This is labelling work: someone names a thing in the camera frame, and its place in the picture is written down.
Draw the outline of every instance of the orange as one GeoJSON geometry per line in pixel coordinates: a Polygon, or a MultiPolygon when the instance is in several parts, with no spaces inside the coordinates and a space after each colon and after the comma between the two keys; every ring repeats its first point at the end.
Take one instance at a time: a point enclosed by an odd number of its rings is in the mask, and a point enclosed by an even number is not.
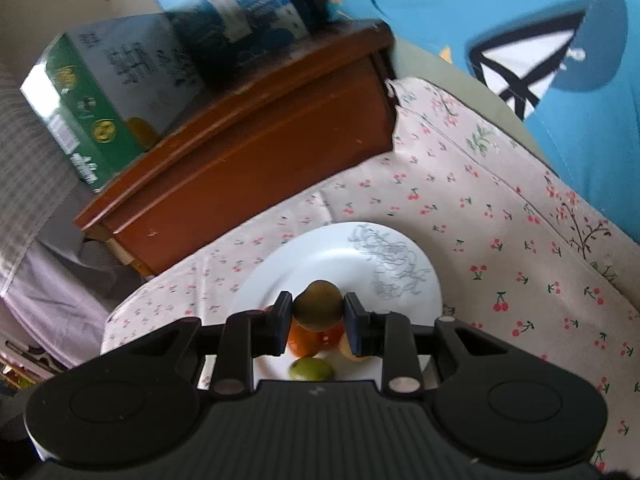
{"type": "Polygon", "coordinates": [[[296,357],[313,357],[320,351],[321,341],[318,333],[311,332],[292,320],[287,346],[296,357]]]}
{"type": "Polygon", "coordinates": [[[329,330],[319,332],[318,336],[320,338],[322,350],[333,350],[336,348],[340,342],[342,334],[344,334],[344,323],[342,320],[333,325],[329,330]]]}

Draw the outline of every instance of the blue fabric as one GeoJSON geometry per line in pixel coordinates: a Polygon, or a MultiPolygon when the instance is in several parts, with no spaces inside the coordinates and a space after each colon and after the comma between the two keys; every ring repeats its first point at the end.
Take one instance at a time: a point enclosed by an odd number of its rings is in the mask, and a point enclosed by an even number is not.
{"type": "Polygon", "coordinates": [[[640,0],[342,0],[333,19],[377,18],[478,76],[475,45],[556,16],[584,17],[550,87],[525,124],[560,177],[640,240],[640,0]]]}

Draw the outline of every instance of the white plate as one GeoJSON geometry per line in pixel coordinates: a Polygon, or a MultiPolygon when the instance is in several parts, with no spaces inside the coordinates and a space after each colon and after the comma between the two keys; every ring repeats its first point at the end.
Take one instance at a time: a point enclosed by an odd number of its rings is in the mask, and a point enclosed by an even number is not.
{"type": "MultiPolygon", "coordinates": [[[[355,292],[365,310],[400,312],[414,324],[433,325],[442,314],[440,283],[420,247],[398,231],[368,222],[328,225],[283,245],[244,282],[232,312],[264,309],[282,290],[295,298],[314,280],[332,282],[342,294],[355,292]]],[[[337,351],[318,357],[334,366],[338,380],[374,379],[380,387],[380,358],[353,363],[337,351]]],[[[255,384],[286,380],[295,359],[288,348],[279,357],[254,359],[255,384]]],[[[428,360],[420,357],[422,369],[428,360]]]]}

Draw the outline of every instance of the cherry print tablecloth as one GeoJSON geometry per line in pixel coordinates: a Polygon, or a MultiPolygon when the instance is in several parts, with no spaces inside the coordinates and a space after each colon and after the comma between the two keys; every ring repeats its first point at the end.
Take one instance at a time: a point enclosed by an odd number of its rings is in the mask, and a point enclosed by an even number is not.
{"type": "Polygon", "coordinates": [[[393,152],[261,213],[140,288],[109,318],[102,351],[182,316],[221,323],[282,244],[331,222],[377,222],[423,248],[446,314],[591,381],[609,407],[593,463],[640,474],[640,248],[451,95],[416,78],[390,90],[400,103],[393,152]]]}

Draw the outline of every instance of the green lime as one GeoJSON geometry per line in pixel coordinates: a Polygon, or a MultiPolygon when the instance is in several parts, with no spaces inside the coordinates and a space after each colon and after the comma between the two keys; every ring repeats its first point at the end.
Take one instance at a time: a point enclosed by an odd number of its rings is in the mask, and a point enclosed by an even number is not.
{"type": "Polygon", "coordinates": [[[289,367],[292,381],[330,381],[334,375],[334,367],[316,357],[303,357],[289,367]]]}

